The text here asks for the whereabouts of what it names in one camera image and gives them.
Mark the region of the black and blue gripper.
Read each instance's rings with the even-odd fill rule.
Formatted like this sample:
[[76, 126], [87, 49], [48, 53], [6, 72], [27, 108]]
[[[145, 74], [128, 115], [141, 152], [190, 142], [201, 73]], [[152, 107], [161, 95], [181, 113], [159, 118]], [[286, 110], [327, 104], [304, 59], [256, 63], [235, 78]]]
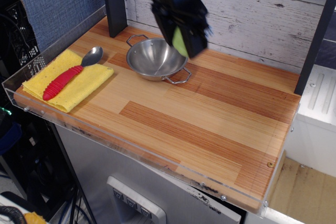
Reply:
[[201, 0], [152, 0], [152, 13], [169, 46], [173, 45], [175, 27], [181, 30], [189, 58], [207, 48], [204, 29], [208, 13]]

